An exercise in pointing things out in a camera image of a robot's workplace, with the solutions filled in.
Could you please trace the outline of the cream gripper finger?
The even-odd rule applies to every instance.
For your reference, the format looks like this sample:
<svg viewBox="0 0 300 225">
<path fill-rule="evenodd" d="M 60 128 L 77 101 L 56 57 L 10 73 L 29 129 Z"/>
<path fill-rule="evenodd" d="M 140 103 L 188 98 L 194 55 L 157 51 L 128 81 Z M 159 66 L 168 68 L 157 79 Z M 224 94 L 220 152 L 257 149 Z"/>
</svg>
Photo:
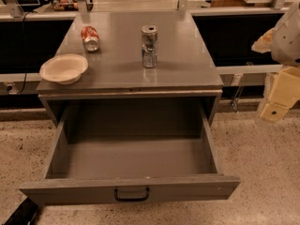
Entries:
<svg viewBox="0 0 300 225">
<path fill-rule="evenodd" d="M 272 51 L 274 28 L 266 31 L 262 36 L 256 40 L 251 46 L 251 50 L 256 53 L 268 53 Z"/>
</svg>

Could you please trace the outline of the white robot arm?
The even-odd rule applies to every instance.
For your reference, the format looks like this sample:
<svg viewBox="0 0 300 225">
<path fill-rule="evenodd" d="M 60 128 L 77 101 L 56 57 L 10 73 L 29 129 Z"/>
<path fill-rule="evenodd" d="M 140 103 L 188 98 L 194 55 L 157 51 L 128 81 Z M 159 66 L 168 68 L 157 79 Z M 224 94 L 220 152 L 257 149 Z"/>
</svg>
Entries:
<svg viewBox="0 0 300 225">
<path fill-rule="evenodd" d="M 282 68 L 265 79 L 257 119 L 275 124 L 300 99 L 300 3 L 293 3 L 274 28 L 256 40 L 251 50 L 271 53 Z"/>
</svg>

